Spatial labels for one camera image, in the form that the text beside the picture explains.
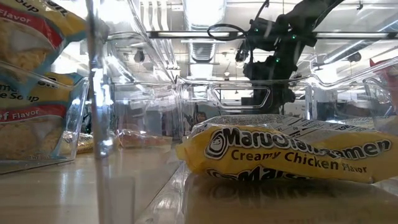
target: bin handle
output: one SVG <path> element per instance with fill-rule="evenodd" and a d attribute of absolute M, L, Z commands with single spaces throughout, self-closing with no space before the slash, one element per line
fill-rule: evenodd
<path fill-rule="evenodd" d="M 217 96 L 217 94 L 218 94 L 217 91 L 218 91 L 218 90 L 219 90 L 219 91 L 221 91 L 221 90 L 267 90 L 267 91 L 266 91 L 266 94 L 264 95 L 263 101 L 262 101 L 261 104 L 259 104 L 259 105 L 228 106 L 228 105 L 226 105 L 225 103 L 222 103 L 222 102 L 221 102 L 221 99 L 218 98 L 218 96 Z M 269 97 L 270 94 L 271 94 L 271 90 L 270 90 L 268 87 L 266 87 L 266 86 L 214 87 L 214 88 L 212 88 L 212 90 L 211 90 L 211 95 L 212 95 L 212 97 L 213 97 L 214 99 L 216 99 L 217 104 L 218 104 L 221 108 L 223 108 L 223 109 L 234 109 L 234 110 L 242 110 L 242 109 L 248 110 L 248 109 L 259 109 L 259 108 L 262 108 L 262 107 L 265 105 L 265 103 L 266 103 L 266 101 L 267 101 L 267 99 L 268 99 L 268 97 Z"/>

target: black cable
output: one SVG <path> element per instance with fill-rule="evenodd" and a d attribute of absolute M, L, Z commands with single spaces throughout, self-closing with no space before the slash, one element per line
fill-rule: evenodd
<path fill-rule="evenodd" d="M 269 0 L 264 1 L 264 3 L 261 5 L 259 11 L 257 12 L 255 20 L 258 19 L 258 17 L 260 16 L 262 10 L 265 7 L 268 7 L 268 6 L 269 6 Z M 229 28 L 232 28 L 232 29 L 235 29 L 235 30 L 241 32 L 242 34 L 238 35 L 236 37 L 215 37 L 213 34 L 211 34 L 211 32 L 210 32 L 211 30 L 213 30 L 215 28 L 220 28 L 220 27 L 229 27 Z M 245 40 L 246 40 L 246 44 L 248 45 L 249 50 L 250 50 L 250 61 L 249 61 L 249 63 L 253 63 L 253 60 L 254 60 L 253 50 L 254 49 L 250 46 L 250 42 L 248 40 L 248 32 L 247 31 L 243 30 L 242 28 L 240 28 L 240 27 L 238 27 L 236 25 L 232 25 L 232 24 L 215 24 L 215 25 L 209 26 L 209 28 L 207 29 L 207 34 L 212 39 L 218 40 L 218 41 L 232 41 L 232 40 L 236 40 L 238 38 L 244 37 Z"/>
<path fill-rule="evenodd" d="M 264 3 L 262 3 L 262 6 L 260 7 L 259 11 L 257 12 L 256 18 L 254 20 L 258 19 L 262 10 L 268 6 L 269 6 L 269 0 L 266 0 Z"/>
<path fill-rule="evenodd" d="M 211 34 L 211 30 L 215 29 L 215 28 L 219 28 L 219 27 L 229 27 L 232 29 L 236 29 L 237 31 L 241 32 L 242 34 L 236 37 L 215 37 L 213 34 Z M 246 37 L 248 35 L 248 33 L 243 30 L 242 28 L 236 26 L 236 25 L 232 25 L 232 24 L 214 24 L 212 26 L 209 26 L 209 28 L 207 29 L 207 34 L 209 35 L 209 37 L 211 37 L 212 39 L 218 40 L 218 41 L 232 41 L 232 40 L 236 40 L 238 38 L 242 38 L 242 37 Z"/>

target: yellow ramen package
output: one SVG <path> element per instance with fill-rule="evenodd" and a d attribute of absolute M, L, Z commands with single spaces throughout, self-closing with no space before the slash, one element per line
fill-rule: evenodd
<path fill-rule="evenodd" d="M 73 141 L 73 133 L 69 131 L 65 131 L 63 134 L 63 145 L 62 145 L 62 152 L 64 154 L 70 153 L 71 151 L 71 143 Z M 93 152 L 94 148 L 94 137 L 90 134 L 79 134 L 79 138 L 77 140 L 77 149 L 76 153 L 81 154 L 81 153 L 87 153 L 87 152 Z"/>
<path fill-rule="evenodd" d="M 68 86 L 83 82 L 78 74 L 46 73 L 49 79 Z M 81 88 L 59 87 L 37 81 L 29 94 L 0 82 L 0 145 L 1 160 L 64 159 L 71 151 L 62 152 L 60 143 L 66 126 L 79 122 L 80 101 L 73 101 Z M 68 110 L 76 113 L 67 116 Z"/>
<path fill-rule="evenodd" d="M 85 21 L 49 0 L 0 2 L 0 60 L 42 74 L 73 41 L 85 38 Z M 2 75 L 9 82 L 20 74 Z"/>
<path fill-rule="evenodd" d="M 288 116 L 220 116 L 177 147 L 191 171 L 232 180 L 341 179 L 373 183 L 398 175 L 398 137 Z"/>

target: ceiling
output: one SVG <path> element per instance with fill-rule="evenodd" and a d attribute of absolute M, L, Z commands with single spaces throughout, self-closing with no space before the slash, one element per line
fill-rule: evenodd
<path fill-rule="evenodd" d="M 292 10 L 292 8 L 300 2 L 299 0 L 273 0 L 268 8 L 265 8 L 260 17 L 268 20 L 275 20 L 279 14 L 283 14 Z M 233 24 L 244 30 L 249 29 L 249 21 L 256 16 L 258 9 L 263 1 L 247 1 L 247 0 L 228 0 L 226 5 L 226 13 L 224 23 Z M 346 0 L 336 7 L 326 19 L 316 28 L 315 31 L 325 32 L 375 32 L 383 25 L 383 22 L 396 14 L 398 19 L 398 2 L 394 0 L 365 0 L 362 1 L 363 8 L 357 10 L 359 1 Z M 182 2 L 179 0 L 170 1 L 169 24 L 172 30 L 186 30 L 184 26 L 184 18 L 182 11 Z M 299 61 L 299 72 L 303 74 L 312 73 L 309 60 L 314 55 L 327 54 L 333 50 L 352 42 L 352 40 L 319 40 L 314 48 L 306 47 Z M 189 75 L 189 49 L 188 44 L 183 44 L 181 40 L 172 41 L 174 53 L 181 68 L 181 75 Z M 239 47 L 240 40 L 225 42 L 218 44 L 215 56 L 215 65 L 213 67 L 213 76 L 224 76 L 225 72 L 229 72 L 230 76 L 242 76 L 243 70 L 236 68 L 234 57 L 236 49 Z M 345 77 L 352 73 L 358 72 L 369 67 L 369 58 L 387 52 L 397 47 L 396 41 L 380 41 L 360 51 L 362 60 L 360 62 L 337 62 L 333 66 L 327 66 L 328 70 L 335 70 L 337 77 Z M 388 54 L 382 54 L 375 58 L 375 61 L 384 60 L 395 57 L 397 51 L 393 50 Z M 256 50 L 254 53 L 255 60 L 264 61 L 269 52 Z M 325 81 L 334 81 L 325 77 Z"/>
<path fill-rule="evenodd" d="M 148 0 L 141 0 L 139 3 L 141 9 L 141 20 L 143 21 L 145 16 L 152 19 L 152 1 L 148 2 L 149 10 L 147 13 L 144 11 L 143 1 L 148 2 Z M 81 17 L 85 17 L 86 15 L 84 0 L 58 0 L 57 2 L 59 5 L 75 12 Z M 112 4 L 107 4 L 107 6 L 104 7 L 105 10 L 102 15 L 104 15 L 104 20 L 107 21 L 108 25 L 112 24 L 111 30 L 113 32 L 129 30 L 126 27 L 131 27 L 132 17 L 129 8 L 126 5 L 126 0 L 106 0 L 106 2 Z M 260 17 L 274 21 L 279 14 L 287 13 L 292 10 L 298 2 L 300 1 L 271 0 L 269 7 L 262 11 Z M 262 3 L 262 1 L 258 0 L 227 0 L 223 22 L 248 30 L 250 19 L 253 19 L 256 16 Z M 387 22 L 391 21 L 392 18 L 394 19 L 395 16 L 398 20 L 398 2 L 396 0 L 362 0 L 361 3 L 363 7 L 361 10 L 358 10 L 359 0 L 345 0 L 329 13 L 326 19 L 316 28 L 315 31 L 376 32 L 380 30 L 380 27 L 388 25 Z M 202 9 L 198 9 L 198 13 L 203 17 L 206 17 L 206 7 L 211 6 L 203 6 L 201 7 Z M 187 29 L 185 27 L 185 19 L 183 16 L 182 0 L 167 1 L 167 23 L 170 30 Z M 138 80 L 153 82 L 153 79 L 150 78 L 151 74 L 153 74 L 152 62 L 156 61 L 162 63 L 162 60 L 161 58 L 154 56 L 154 50 L 150 45 L 142 43 L 142 41 L 143 39 L 115 43 L 118 51 L 116 59 L 122 61 L 126 66 L 126 70 L 133 73 Z M 155 45 L 157 41 L 159 40 L 153 40 L 152 45 Z M 398 43 L 396 41 L 383 40 L 361 49 L 359 52 L 362 55 L 362 59 L 359 62 L 349 63 L 348 61 L 341 60 L 331 65 L 323 66 L 323 70 L 320 71 L 315 71 L 315 69 L 312 68 L 312 62 L 316 62 L 316 59 L 322 55 L 328 54 L 336 49 L 344 48 L 350 44 L 352 45 L 356 42 L 357 40 L 319 40 L 314 48 L 306 47 L 303 51 L 298 62 L 298 73 L 302 75 L 315 73 L 324 82 L 335 82 L 343 77 L 351 75 L 352 73 L 368 68 L 370 58 L 377 62 L 395 57 L 398 53 Z M 171 40 L 174 57 L 177 65 L 180 67 L 180 70 L 175 72 L 179 72 L 183 77 L 190 75 L 190 51 L 188 43 L 189 40 Z M 240 40 L 217 44 L 215 60 L 212 63 L 212 77 L 224 77 L 226 72 L 229 73 L 230 77 L 243 76 L 242 68 L 238 68 L 234 61 L 237 51 L 236 49 L 239 47 L 239 44 Z M 82 57 L 85 58 L 86 55 L 84 55 L 84 53 L 83 55 L 81 54 L 81 46 L 73 46 L 78 50 L 66 50 L 65 52 L 68 52 L 67 57 L 76 57 L 80 60 L 84 60 Z M 137 60 L 137 51 L 139 50 L 144 52 L 145 60 L 143 62 L 138 62 Z M 272 54 L 272 52 L 255 50 L 254 59 L 255 61 L 264 61 L 270 54 Z"/>

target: clear plastic bin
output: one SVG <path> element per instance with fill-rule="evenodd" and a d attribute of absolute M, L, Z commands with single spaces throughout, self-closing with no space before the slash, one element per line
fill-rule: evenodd
<path fill-rule="evenodd" d="M 374 128 L 389 134 L 398 135 L 397 127 L 397 90 L 396 77 L 391 82 L 385 79 L 367 78 L 364 80 L 368 103 Z"/>
<path fill-rule="evenodd" d="M 296 220 L 285 220 L 285 213 L 280 212 L 279 219 L 275 219 L 276 223 L 311 223 L 314 220 L 336 223 L 348 218 L 345 208 L 340 207 L 342 203 L 358 205 L 353 207 L 353 211 L 358 208 L 361 210 L 358 215 L 366 214 L 368 208 L 372 207 L 370 203 L 362 207 L 364 198 L 367 197 L 374 199 L 376 205 L 385 205 L 387 202 L 397 208 L 397 201 L 390 194 L 373 185 L 364 187 L 337 182 L 336 186 L 331 186 L 330 180 L 321 180 L 314 184 L 303 184 L 301 189 L 297 183 L 290 183 L 292 187 L 283 182 L 269 187 L 242 183 L 229 187 L 234 184 L 220 180 L 206 182 L 191 174 L 185 163 L 175 155 L 175 145 L 190 134 L 193 125 L 225 114 L 286 114 L 377 129 L 374 118 L 384 116 L 385 113 L 370 106 L 374 105 L 375 98 L 370 95 L 370 90 L 366 90 L 370 88 L 368 82 L 363 81 L 369 78 L 379 80 L 374 72 L 396 64 L 396 58 L 373 68 L 358 69 L 333 83 L 323 82 L 316 75 L 274 81 L 189 80 L 173 76 L 164 69 L 164 63 L 157 55 L 159 51 L 153 45 L 154 42 L 147 38 L 132 2 L 120 3 L 131 10 L 123 11 L 129 20 L 124 21 L 124 26 L 121 21 L 106 21 L 115 32 L 110 33 L 107 41 L 96 32 L 101 30 L 104 19 L 97 11 L 101 6 L 96 8 L 93 4 L 88 5 L 91 26 L 91 44 L 88 45 L 90 82 L 93 87 L 90 95 L 93 103 L 101 223 L 218 223 L 214 213 L 219 208 L 212 206 L 225 205 L 225 202 L 231 201 L 236 204 L 222 210 L 220 218 L 228 217 L 227 214 L 231 214 L 230 208 L 233 215 L 242 218 L 246 213 L 239 210 L 244 207 L 246 212 L 251 212 L 254 220 L 264 221 L 264 217 L 260 217 L 264 213 L 262 208 L 275 211 L 267 204 L 270 198 L 274 199 L 272 205 L 279 203 L 276 208 L 281 211 L 290 203 L 285 198 L 294 199 L 292 201 L 297 206 L 289 207 L 288 212 L 294 212 L 295 215 L 302 212 L 305 216 L 305 212 L 310 210 L 309 215 L 313 217 L 324 212 L 322 217 Z M 124 61 L 126 55 L 114 50 L 115 46 L 122 46 L 127 52 L 133 52 L 133 55 L 142 51 L 148 56 L 148 61 Z M 347 93 L 351 89 L 360 91 L 354 95 Z M 114 143 L 110 131 L 117 134 L 119 144 Z M 281 185 L 286 189 L 277 192 Z M 215 190 L 218 186 L 221 186 L 220 191 Z M 308 194 L 313 194 L 313 198 L 303 207 L 304 203 L 301 202 Z M 251 200 L 257 198 L 260 199 L 252 203 Z M 335 199 L 332 201 L 333 210 L 337 210 L 337 215 L 332 214 L 331 217 L 326 212 L 330 198 Z M 387 213 L 386 219 L 396 218 L 390 210 Z"/>
<path fill-rule="evenodd" d="M 53 97 L 54 104 L 50 102 L 50 104 L 47 103 L 43 106 L 40 104 L 36 107 L 28 105 L 29 109 L 35 108 L 33 111 L 25 110 L 23 103 L 3 100 L 2 119 L 6 122 L 0 124 L 2 126 L 0 135 L 4 141 L 11 143 L 4 144 L 2 147 L 0 174 L 74 160 L 83 107 L 88 92 L 88 79 L 82 77 L 73 85 L 66 85 L 55 81 L 56 78 L 51 75 L 45 77 L 2 62 L 0 62 L 0 71 L 3 78 L 7 76 L 23 77 L 20 83 L 23 81 L 35 83 L 34 86 L 37 87 L 34 88 L 38 88 L 27 91 L 19 88 L 18 84 L 14 86 L 15 83 L 10 84 L 1 80 L 2 99 L 34 102 L 39 100 L 39 96 L 36 94 L 40 94 L 39 91 L 43 88 L 57 90 L 52 92 L 55 95 Z M 57 103 L 57 99 L 63 99 L 65 104 Z M 7 116 L 12 119 L 12 122 L 7 122 Z M 13 133 L 14 131 L 23 134 L 22 139 L 19 134 Z"/>

